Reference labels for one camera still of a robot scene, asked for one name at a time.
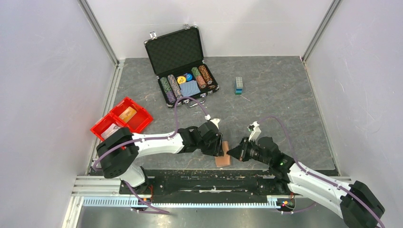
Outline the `orange leather card holder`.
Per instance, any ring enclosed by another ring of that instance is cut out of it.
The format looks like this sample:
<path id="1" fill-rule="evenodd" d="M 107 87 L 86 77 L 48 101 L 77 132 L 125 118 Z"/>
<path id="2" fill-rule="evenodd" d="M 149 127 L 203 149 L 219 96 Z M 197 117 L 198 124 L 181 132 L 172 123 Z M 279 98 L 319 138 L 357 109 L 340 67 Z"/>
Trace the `orange leather card holder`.
<path id="1" fill-rule="evenodd" d="M 226 167 L 230 165 L 230 156 L 227 154 L 229 151 L 229 144 L 228 141 L 223 141 L 222 142 L 222 151 L 223 155 L 215 157 L 215 164 L 216 167 L 221 168 L 221 167 Z"/>

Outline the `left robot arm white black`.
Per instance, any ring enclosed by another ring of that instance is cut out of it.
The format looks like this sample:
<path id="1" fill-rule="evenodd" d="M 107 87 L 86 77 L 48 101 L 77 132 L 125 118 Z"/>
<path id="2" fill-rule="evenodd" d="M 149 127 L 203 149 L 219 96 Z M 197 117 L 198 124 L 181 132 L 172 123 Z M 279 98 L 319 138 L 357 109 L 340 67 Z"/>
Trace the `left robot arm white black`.
<path id="1" fill-rule="evenodd" d="M 115 131 L 96 147 L 98 160 L 94 169 L 100 166 L 106 179 L 119 178 L 127 182 L 137 193 L 149 189 L 149 180 L 137 158 L 161 153 L 181 154 L 200 150 L 209 156 L 219 156 L 222 134 L 220 120 L 207 120 L 201 126 L 179 128 L 164 134 L 139 134 L 123 127 Z"/>

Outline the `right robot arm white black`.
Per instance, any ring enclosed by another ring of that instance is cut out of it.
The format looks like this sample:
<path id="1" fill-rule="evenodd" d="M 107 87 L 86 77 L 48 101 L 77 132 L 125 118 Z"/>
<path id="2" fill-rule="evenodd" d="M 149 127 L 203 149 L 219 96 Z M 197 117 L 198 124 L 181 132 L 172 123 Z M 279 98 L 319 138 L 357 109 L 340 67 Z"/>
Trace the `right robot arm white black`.
<path id="1" fill-rule="evenodd" d="M 228 155 L 243 162 L 256 160 L 267 164 L 276 177 L 277 192 L 291 191 L 307 197 L 337 214 L 350 228 L 375 228 L 385 213 L 384 206 L 366 184 L 360 181 L 349 184 L 311 170 L 282 153 L 271 137 L 256 142 L 244 137 Z"/>

